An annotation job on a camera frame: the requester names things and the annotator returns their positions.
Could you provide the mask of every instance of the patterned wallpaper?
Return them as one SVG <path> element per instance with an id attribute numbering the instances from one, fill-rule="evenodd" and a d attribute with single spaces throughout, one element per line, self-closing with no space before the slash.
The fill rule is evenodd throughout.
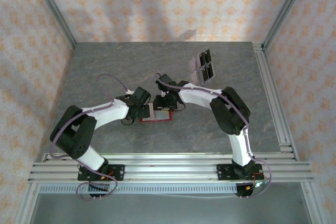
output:
<path id="1" fill-rule="evenodd" d="M 44 0 L 0 0 L 0 17 L 0 223 L 13 223 L 72 50 Z"/>
<path id="2" fill-rule="evenodd" d="M 267 52 L 300 158 L 336 223 L 336 0 L 297 0 Z"/>
<path id="3" fill-rule="evenodd" d="M 55 0 L 84 41 L 263 42 L 285 0 Z"/>

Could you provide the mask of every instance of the wall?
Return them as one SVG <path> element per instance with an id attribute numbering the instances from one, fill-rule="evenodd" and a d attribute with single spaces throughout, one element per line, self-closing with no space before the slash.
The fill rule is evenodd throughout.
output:
<path id="1" fill-rule="evenodd" d="M 44 0 L 0 3 L 0 222 L 12 223 L 72 50 Z"/>
<path id="2" fill-rule="evenodd" d="M 55 0 L 85 41 L 263 42 L 285 0 Z"/>
<path id="3" fill-rule="evenodd" d="M 300 159 L 336 223 L 336 0 L 297 0 L 267 56 Z"/>

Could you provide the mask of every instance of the floral wallpaper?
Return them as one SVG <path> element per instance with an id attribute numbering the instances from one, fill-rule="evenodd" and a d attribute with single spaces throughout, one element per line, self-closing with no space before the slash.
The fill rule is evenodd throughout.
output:
<path id="1" fill-rule="evenodd" d="M 297 0 L 267 56 L 300 159 L 336 223 L 336 0 Z"/>
<path id="2" fill-rule="evenodd" d="M 55 0 L 78 42 L 265 40 L 285 0 Z"/>
<path id="3" fill-rule="evenodd" d="M 0 6 L 0 223 L 13 223 L 72 50 L 44 0 Z"/>

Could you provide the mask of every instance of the purple cable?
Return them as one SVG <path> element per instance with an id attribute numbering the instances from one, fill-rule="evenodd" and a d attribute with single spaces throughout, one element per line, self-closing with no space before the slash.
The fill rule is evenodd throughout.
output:
<path id="1" fill-rule="evenodd" d="M 107 98 L 111 99 L 111 97 L 108 94 L 106 94 L 105 91 L 103 89 L 101 89 L 100 86 L 99 86 L 99 79 L 102 76 L 108 76 L 108 77 L 116 79 L 124 87 L 125 91 L 126 92 L 128 91 L 126 85 L 124 83 L 122 83 L 122 81 L 119 80 L 117 77 L 115 77 L 114 75 L 109 74 L 109 73 L 102 73 L 102 74 L 98 75 L 98 77 L 96 78 L 96 82 L 97 82 L 97 86 L 98 86 L 98 89 L 99 89 L 100 93 L 104 94 Z"/>
<path id="2" fill-rule="evenodd" d="M 101 107 L 101 108 L 96 108 L 96 109 L 94 109 L 94 110 L 83 111 L 83 112 L 79 113 L 78 115 L 74 116 L 73 118 L 71 118 L 66 124 L 63 125 L 63 127 L 59 130 L 59 132 L 57 132 L 57 134 L 56 134 L 56 136 L 55 136 L 53 142 L 51 143 L 51 147 L 50 147 L 50 155 L 51 155 L 51 157 L 54 158 L 54 159 L 60 159 L 60 158 L 64 158 L 64 157 L 67 157 L 67 156 L 68 156 L 68 155 L 55 156 L 55 155 L 54 155 L 54 148 L 55 148 L 56 142 L 58 141 L 59 137 L 62 135 L 63 131 L 64 131 L 64 130 L 65 130 L 65 129 L 66 129 L 66 128 L 67 128 L 67 127 L 74 121 L 74 120 L 76 120 L 77 118 L 81 117 L 82 115 L 85 115 L 85 114 L 88 114 L 88 113 L 91 113 L 91 112 L 93 113 L 93 112 L 102 111 L 102 110 L 108 109 L 108 108 L 110 108 L 110 107 L 112 107 L 112 106 L 113 106 L 113 102 L 111 102 L 109 105 L 106 105 L 106 106 Z M 107 175 L 107 174 L 103 174 L 103 173 L 100 173 L 100 172 L 98 172 L 98 171 L 96 171 L 96 170 L 93 170 L 93 169 L 91 169 L 90 167 L 86 166 L 85 164 L 83 164 L 82 162 L 80 162 L 80 161 L 78 161 L 78 160 L 76 160 L 76 161 L 77 161 L 80 165 L 84 166 L 87 170 L 89 170 L 89 171 L 91 171 L 91 172 L 93 172 L 93 173 L 95 173 L 95 174 L 97 174 L 97 175 L 99 175 L 99 176 L 104 176 L 104 177 L 106 177 L 106 178 L 110 178 L 111 180 L 113 180 L 113 181 L 115 182 L 115 184 L 116 184 L 115 187 L 114 187 L 110 192 L 108 192 L 107 194 L 101 196 L 100 199 L 101 199 L 102 197 L 110 196 L 111 193 L 115 191 L 115 189 L 116 189 L 117 186 L 118 186 L 118 182 L 117 182 L 117 180 L 116 180 L 115 178 L 113 178 L 112 176 L 109 176 L 109 175 Z M 99 186 L 100 186 L 100 185 L 105 185 L 105 184 L 102 184 L 102 183 L 92 183 L 92 182 L 84 182 L 84 183 L 81 183 L 81 184 L 77 187 L 77 189 L 76 189 L 76 195 L 77 195 L 78 198 L 80 198 L 80 199 L 82 199 L 82 200 L 84 200 L 84 201 L 95 200 L 95 198 L 83 198 L 83 197 L 79 196 L 79 194 L 78 194 L 79 187 L 81 187 L 81 186 L 84 185 L 84 184 L 89 184 L 89 185 L 99 185 Z"/>
<path id="3" fill-rule="evenodd" d="M 206 92 L 206 93 L 209 93 L 209 94 L 214 94 L 214 95 L 217 95 L 219 96 L 220 98 L 222 98 L 224 101 L 226 101 L 233 109 L 234 111 L 236 111 L 236 113 L 238 114 L 238 116 L 242 119 L 242 121 L 245 123 L 245 127 L 243 128 L 243 133 L 244 133 L 244 138 L 245 138 L 245 144 L 246 144 L 246 148 L 247 148 L 247 154 L 249 155 L 249 157 L 254 161 L 254 162 L 261 162 L 261 163 L 264 163 L 266 165 L 266 167 L 268 168 L 269 170 L 269 179 L 268 179 L 268 183 L 267 185 L 264 187 L 263 190 L 259 191 L 257 194 L 255 195 L 251 195 L 251 196 L 247 196 L 247 197 L 242 197 L 242 198 L 253 198 L 253 197 L 256 197 L 262 193 L 264 193 L 269 185 L 271 184 L 271 181 L 272 181 L 272 170 L 270 168 L 270 166 L 263 160 L 259 160 L 259 159 L 255 159 L 252 155 L 251 155 L 251 150 L 250 150 L 250 147 L 249 147 L 249 140 L 248 140 L 248 135 L 246 133 L 246 131 L 248 130 L 248 122 L 246 120 L 246 118 L 242 115 L 242 113 L 233 105 L 233 103 L 231 103 L 225 96 L 223 96 L 222 94 L 219 94 L 217 92 L 213 92 L 213 91 L 209 91 L 209 90 L 206 90 L 206 89 L 203 89 L 203 88 L 199 88 L 199 87 L 196 87 L 196 88 L 191 88 L 191 87 L 178 87 L 178 86 L 173 86 L 173 85 L 169 85 L 167 83 L 164 83 L 163 81 L 161 81 L 159 78 L 156 78 L 156 80 L 161 83 L 162 85 L 165 85 L 166 87 L 169 87 L 169 88 L 172 88 L 172 89 L 181 89 L 181 90 L 199 90 L 199 91 L 203 91 L 203 92 Z"/>

